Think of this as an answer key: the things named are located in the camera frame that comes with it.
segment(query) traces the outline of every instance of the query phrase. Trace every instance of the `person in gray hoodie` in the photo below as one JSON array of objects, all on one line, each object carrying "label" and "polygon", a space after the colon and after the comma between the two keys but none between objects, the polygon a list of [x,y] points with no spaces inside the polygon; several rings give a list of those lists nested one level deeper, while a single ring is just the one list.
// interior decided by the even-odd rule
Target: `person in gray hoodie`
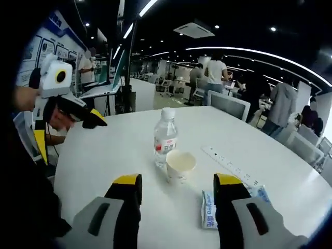
[{"label": "person in gray hoodie", "polygon": [[262,127],[262,132],[272,138],[287,126],[288,119],[295,112],[296,91],[287,83],[279,83],[271,91],[273,105],[270,109],[269,117]]}]

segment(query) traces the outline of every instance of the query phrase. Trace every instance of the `jeans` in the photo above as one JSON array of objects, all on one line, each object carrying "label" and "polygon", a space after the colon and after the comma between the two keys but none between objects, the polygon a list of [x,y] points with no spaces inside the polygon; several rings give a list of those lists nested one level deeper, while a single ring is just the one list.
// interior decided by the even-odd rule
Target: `jeans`
[{"label": "jeans", "polygon": [[207,85],[204,88],[203,105],[208,105],[208,91],[210,90],[214,92],[223,93],[223,85],[207,83]]},{"label": "jeans", "polygon": [[276,138],[276,136],[279,135],[282,129],[283,129],[282,127],[273,123],[270,119],[267,119],[261,131],[272,138]]}]

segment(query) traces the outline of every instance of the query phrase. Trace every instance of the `power strip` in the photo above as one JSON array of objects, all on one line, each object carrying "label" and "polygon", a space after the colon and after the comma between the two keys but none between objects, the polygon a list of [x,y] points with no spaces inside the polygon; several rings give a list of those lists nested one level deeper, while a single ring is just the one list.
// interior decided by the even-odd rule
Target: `power strip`
[{"label": "power strip", "polygon": [[213,160],[219,163],[223,168],[230,171],[233,175],[235,175],[238,179],[240,179],[243,183],[248,185],[249,187],[260,186],[261,184],[255,180],[250,174],[245,173],[240,168],[233,165],[233,163],[224,157],[221,153],[216,151],[212,147],[201,147],[202,151],[204,151],[208,156],[210,156]]}]

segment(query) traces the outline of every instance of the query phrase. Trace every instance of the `bottle cap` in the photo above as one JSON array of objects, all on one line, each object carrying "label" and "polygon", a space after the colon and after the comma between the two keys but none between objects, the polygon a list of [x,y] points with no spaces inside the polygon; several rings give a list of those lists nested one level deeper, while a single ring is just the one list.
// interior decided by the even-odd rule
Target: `bottle cap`
[{"label": "bottle cap", "polygon": [[161,117],[163,119],[171,119],[171,118],[174,118],[174,116],[175,116],[174,108],[166,107],[161,110]]}]

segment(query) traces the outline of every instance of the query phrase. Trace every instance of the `bottle label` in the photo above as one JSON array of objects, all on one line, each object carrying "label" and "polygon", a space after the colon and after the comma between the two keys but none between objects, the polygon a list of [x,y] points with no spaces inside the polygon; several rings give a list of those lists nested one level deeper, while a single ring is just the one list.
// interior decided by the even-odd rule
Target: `bottle label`
[{"label": "bottle label", "polygon": [[161,154],[167,154],[171,150],[175,149],[176,147],[176,140],[174,139],[167,139],[167,140],[158,140],[155,139],[155,150]]}]

